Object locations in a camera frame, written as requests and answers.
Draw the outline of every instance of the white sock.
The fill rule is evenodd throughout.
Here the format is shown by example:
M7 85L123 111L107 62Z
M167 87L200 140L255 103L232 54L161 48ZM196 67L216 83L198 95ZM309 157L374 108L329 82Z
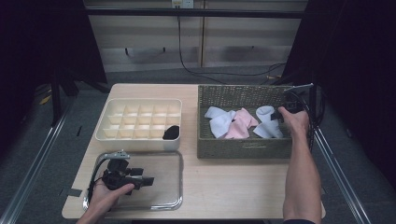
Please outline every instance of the white sock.
M256 115L262 121L253 132L262 138L282 138L283 133L279 130L277 119L271 120L271 114L275 112L274 108L269 105L259 107Z
M221 138L228 132L235 114L236 112L233 110L225 112L224 110L214 106L209 107L205 117L212 118L212 120L209 121L210 131L216 138Z

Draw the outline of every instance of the human hand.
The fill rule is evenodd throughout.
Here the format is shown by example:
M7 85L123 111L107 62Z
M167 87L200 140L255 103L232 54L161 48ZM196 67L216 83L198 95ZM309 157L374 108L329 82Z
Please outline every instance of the human hand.
M305 111L300 111L296 114L291 114L285 107L281 106L278 109L279 113L282 114L286 125L288 126L291 135L308 132L309 117Z
M117 204L121 195L126 194L133 188L134 184L127 184L119 189L110 190L106 187L102 179L99 179L95 184L88 209L79 219L78 223L96 223Z

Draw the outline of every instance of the wrist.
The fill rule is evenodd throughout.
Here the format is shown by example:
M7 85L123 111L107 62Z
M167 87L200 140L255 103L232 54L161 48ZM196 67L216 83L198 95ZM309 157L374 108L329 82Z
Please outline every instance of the wrist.
M305 132L292 132L290 134L293 143L308 147L308 138L306 137Z
M79 219L77 222L78 224L94 224L97 223L103 215L101 215L99 212L93 211L93 209L88 209L84 215Z
M306 138L307 131L304 127L295 127L290 130L292 138Z

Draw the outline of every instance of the black curtain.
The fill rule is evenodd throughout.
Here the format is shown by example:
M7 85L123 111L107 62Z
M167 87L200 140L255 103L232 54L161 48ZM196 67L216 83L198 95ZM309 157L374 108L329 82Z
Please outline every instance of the black curtain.
M393 9L391 0L310 0L307 11L330 13L302 20L283 76L294 84L319 84L367 157L396 189Z
M6 151L34 99L56 69L106 83L82 0L0 3L1 144Z

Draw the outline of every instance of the folded sock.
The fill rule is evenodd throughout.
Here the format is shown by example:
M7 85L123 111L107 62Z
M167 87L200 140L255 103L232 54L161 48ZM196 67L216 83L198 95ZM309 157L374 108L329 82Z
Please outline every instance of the folded sock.
M259 124L245 108L236 111L233 119L224 138L249 138L248 129Z
M216 117L227 113L227 111L222 110L215 106L210 106L205 113L205 118L215 119Z
M271 120L271 114L274 112L274 108L269 105L259 107L256 110L256 115L262 123L253 130L255 134L262 138L283 137L283 133L279 130L277 119Z
M213 135L215 135L216 138L221 138L228 132L235 114L235 111L230 110L229 112L225 112L224 114L209 121L210 131L213 133Z

